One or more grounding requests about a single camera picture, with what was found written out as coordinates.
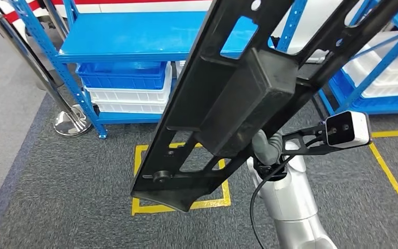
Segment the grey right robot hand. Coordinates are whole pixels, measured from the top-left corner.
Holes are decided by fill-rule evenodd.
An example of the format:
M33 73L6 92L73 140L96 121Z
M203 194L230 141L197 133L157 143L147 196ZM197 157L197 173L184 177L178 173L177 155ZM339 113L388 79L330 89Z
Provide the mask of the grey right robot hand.
M270 138L267 138L262 129L254 135L251 140L252 149L262 164L273 165L278 161L283 147L282 136L281 129Z

